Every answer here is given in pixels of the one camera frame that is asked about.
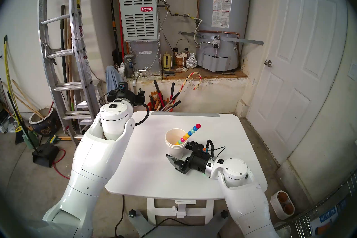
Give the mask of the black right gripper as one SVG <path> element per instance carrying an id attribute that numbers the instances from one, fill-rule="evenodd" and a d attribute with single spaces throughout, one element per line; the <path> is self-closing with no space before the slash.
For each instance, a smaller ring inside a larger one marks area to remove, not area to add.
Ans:
<path id="1" fill-rule="evenodd" d="M 197 142 L 187 142 L 186 149 L 192 152 L 198 152 L 199 144 Z M 174 166 L 174 168 L 182 174 L 187 174 L 190 169 L 197 170 L 207 177 L 211 177 L 211 173 L 209 169 L 207 169 L 208 164 L 212 166 L 211 154 L 202 153 L 202 154 L 191 154 L 187 156 L 185 160 L 179 160 L 171 155 L 166 154 L 166 157 L 170 161 L 170 163 Z"/>

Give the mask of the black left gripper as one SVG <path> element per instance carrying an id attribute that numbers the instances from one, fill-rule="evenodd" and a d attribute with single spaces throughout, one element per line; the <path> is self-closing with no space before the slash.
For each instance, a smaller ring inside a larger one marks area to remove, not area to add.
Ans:
<path id="1" fill-rule="evenodd" d="M 114 102 L 116 99 L 122 98 L 130 102 L 131 105 L 135 103 L 145 103 L 145 96 L 136 95 L 133 92 L 125 89 L 117 89 L 109 92 L 107 96 L 107 102 Z"/>

